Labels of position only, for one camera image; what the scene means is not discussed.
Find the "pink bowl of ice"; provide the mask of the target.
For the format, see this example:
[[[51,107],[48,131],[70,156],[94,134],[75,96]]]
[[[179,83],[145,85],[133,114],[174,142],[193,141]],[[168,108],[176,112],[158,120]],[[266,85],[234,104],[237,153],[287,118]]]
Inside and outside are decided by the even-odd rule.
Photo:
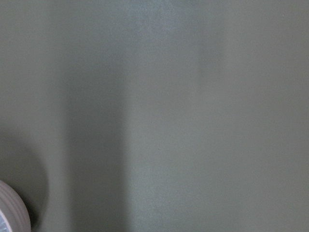
[[[0,231],[31,232],[27,208],[17,192],[0,181]]]

